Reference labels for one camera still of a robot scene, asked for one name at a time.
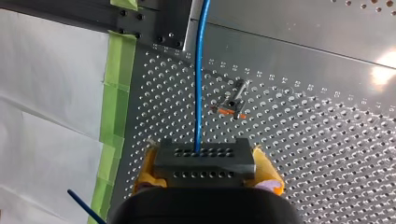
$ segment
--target perforated metal plate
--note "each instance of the perforated metal plate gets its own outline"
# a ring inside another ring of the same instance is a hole
[[[193,141],[188,62],[188,52],[137,46],[112,209],[130,196],[147,139]],[[211,25],[204,62],[203,141],[261,144],[305,223],[396,222],[395,70]],[[213,114],[239,78],[250,82],[247,119]]]

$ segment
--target white surface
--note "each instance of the white surface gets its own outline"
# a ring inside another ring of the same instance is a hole
[[[0,9],[0,224],[86,223],[108,35]]]
[[[0,207],[3,208],[0,223],[12,224],[67,224],[68,222],[57,217],[48,211],[28,203],[10,189],[0,187]]]
[[[108,35],[0,9],[0,96],[98,139]]]
[[[18,214],[25,200],[23,206],[36,204],[25,220],[49,211],[70,223],[86,223],[87,214],[66,191],[73,189],[91,203],[102,144],[2,101],[0,114],[0,198],[21,198],[0,204],[2,216]]]

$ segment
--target metal screw head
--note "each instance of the metal screw head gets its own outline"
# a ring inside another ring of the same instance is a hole
[[[121,10],[121,11],[120,11],[120,15],[121,15],[121,16],[126,16],[126,14],[127,14],[127,13],[126,13],[125,10]]]
[[[139,32],[136,32],[134,34],[134,36],[136,37],[136,39],[140,39],[142,37],[142,34],[140,34]]]
[[[139,21],[142,21],[143,19],[145,19],[145,15],[139,13],[139,14],[137,14],[136,18],[137,18]]]
[[[158,36],[158,41],[159,41],[160,43],[165,42],[165,37],[163,37],[163,36]]]

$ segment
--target green tape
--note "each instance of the green tape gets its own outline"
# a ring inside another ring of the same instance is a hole
[[[132,35],[109,34],[102,104],[100,141],[102,156],[91,208],[106,219],[124,143],[129,87],[136,39]],[[89,218],[88,223],[95,223]]]
[[[135,0],[110,0],[110,4],[117,7],[125,7],[132,10],[137,10],[137,3]]]

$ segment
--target blue wire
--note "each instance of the blue wire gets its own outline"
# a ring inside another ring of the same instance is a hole
[[[202,125],[202,50],[204,44],[204,34],[207,13],[209,11],[210,0],[204,0],[199,19],[198,33],[195,49],[195,133],[194,133],[194,151],[199,152],[201,149],[201,125]]]
[[[82,209],[84,209],[93,219],[95,219],[95,221],[99,224],[106,224],[101,217],[99,217],[95,212],[92,211],[92,209],[85,204],[78,196],[77,194],[71,190],[68,189],[67,193],[76,201],[76,203],[79,204],[79,206],[82,207]]]

